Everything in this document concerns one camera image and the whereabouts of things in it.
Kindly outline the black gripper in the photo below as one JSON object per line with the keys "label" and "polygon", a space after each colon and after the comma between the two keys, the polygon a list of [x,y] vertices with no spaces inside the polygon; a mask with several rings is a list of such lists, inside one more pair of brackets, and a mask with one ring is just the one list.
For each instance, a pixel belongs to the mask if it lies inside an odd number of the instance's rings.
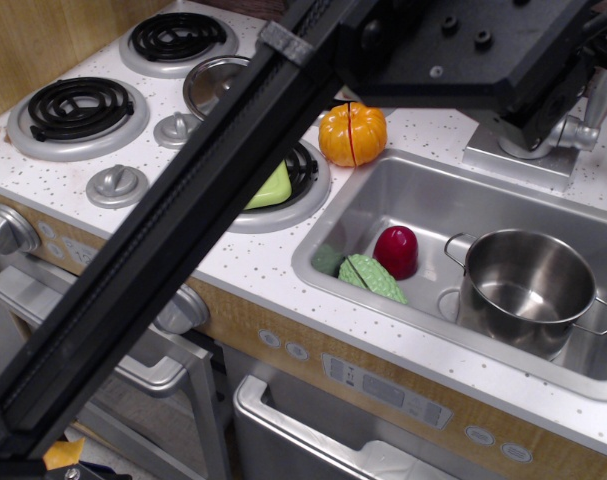
{"label": "black gripper", "polygon": [[575,105],[593,70],[593,55],[584,48],[504,47],[502,138],[526,151],[538,148]]}

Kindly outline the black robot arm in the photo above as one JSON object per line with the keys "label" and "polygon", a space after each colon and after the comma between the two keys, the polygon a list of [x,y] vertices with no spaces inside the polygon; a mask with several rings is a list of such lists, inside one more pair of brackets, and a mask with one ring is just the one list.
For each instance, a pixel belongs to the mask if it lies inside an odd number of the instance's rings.
{"label": "black robot arm", "polygon": [[587,1],[298,1],[0,376],[0,478],[42,455],[342,87],[532,147],[588,80]]}

